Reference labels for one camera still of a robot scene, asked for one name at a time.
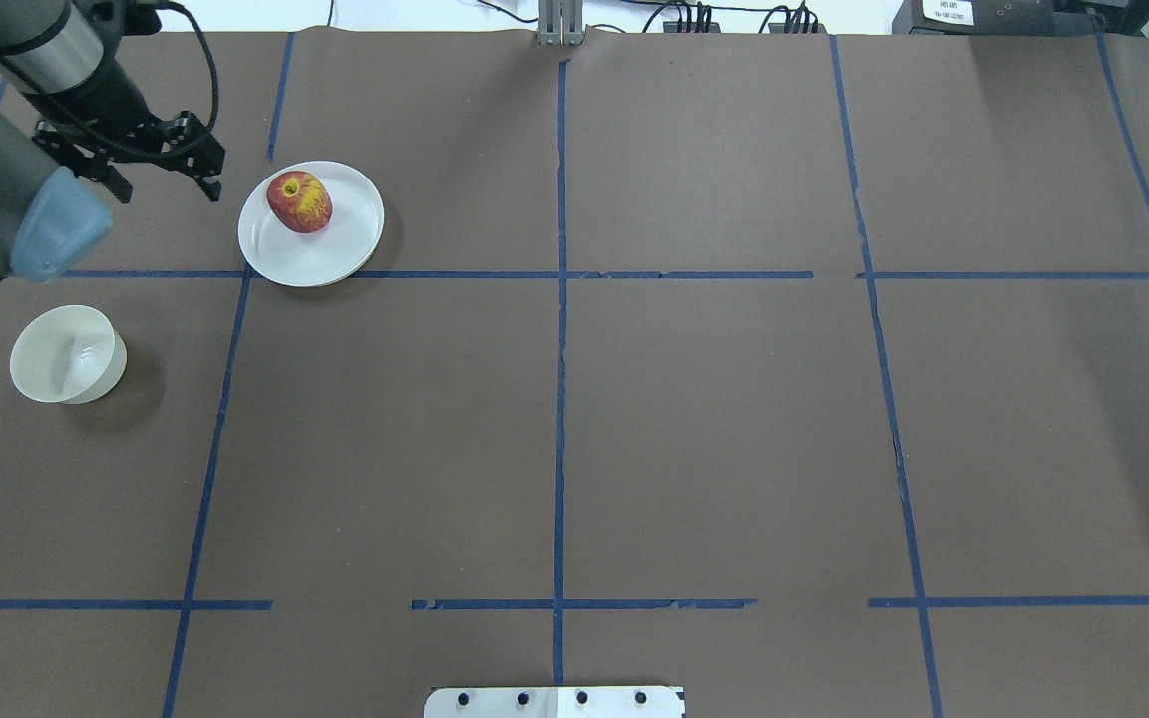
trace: apple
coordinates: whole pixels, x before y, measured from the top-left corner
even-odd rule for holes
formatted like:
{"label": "apple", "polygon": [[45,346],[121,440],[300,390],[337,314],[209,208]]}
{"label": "apple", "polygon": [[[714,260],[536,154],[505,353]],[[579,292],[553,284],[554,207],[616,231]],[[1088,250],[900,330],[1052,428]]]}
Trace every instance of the apple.
{"label": "apple", "polygon": [[291,170],[273,178],[264,192],[273,217],[293,232],[323,231],[331,223],[331,195],[313,172]]}

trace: round plate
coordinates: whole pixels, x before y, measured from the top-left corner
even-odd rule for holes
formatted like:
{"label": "round plate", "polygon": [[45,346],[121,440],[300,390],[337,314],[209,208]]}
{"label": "round plate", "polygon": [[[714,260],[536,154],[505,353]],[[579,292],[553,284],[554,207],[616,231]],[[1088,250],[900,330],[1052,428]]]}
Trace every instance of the round plate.
{"label": "round plate", "polygon": [[[288,170],[313,172],[331,194],[331,223],[324,231],[288,231],[269,208],[264,192]],[[384,231],[384,201],[364,173],[325,160],[301,162],[264,178],[238,217],[238,246],[253,269],[286,286],[324,286],[354,273],[370,260]]]}

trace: white bowl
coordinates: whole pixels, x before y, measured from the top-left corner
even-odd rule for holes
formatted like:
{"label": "white bowl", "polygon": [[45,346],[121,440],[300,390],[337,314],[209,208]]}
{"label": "white bowl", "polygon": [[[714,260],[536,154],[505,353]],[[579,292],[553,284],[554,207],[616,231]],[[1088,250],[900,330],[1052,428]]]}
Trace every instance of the white bowl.
{"label": "white bowl", "polygon": [[[331,223],[314,233],[288,231],[269,208],[269,184],[288,170],[313,172],[331,194]],[[384,201],[364,173],[325,160],[292,164],[264,178],[238,215],[238,246],[252,269],[286,286],[325,286],[354,273],[384,232]]]}
{"label": "white bowl", "polygon": [[11,347],[11,383],[45,404],[85,404],[114,388],[126,345],[91,306],[59,306],[29,322]]}

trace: white cup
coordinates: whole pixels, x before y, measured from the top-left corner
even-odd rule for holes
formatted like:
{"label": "white cup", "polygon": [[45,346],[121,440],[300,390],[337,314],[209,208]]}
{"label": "white cup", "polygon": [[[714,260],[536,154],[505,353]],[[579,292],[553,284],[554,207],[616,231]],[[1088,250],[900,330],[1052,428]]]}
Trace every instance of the white cup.
{"label": "white cup", "polygon": [[85,404],[114,388],[126,345],[91,306],[59,306],[29,322],[11,347],[11,383],[46,404]]}

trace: label sticker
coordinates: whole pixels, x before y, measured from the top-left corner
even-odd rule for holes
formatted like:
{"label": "label sticker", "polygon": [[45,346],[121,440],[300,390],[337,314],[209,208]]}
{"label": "label sticker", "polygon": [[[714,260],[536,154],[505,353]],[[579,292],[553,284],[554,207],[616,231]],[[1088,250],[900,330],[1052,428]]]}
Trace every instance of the label sticker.
{"label": "label sticker", "polygon": [[926,20],[939,20],[940,23],[951,23],[954,26],[971,26],[971,0],[925,0],[920,5]]}

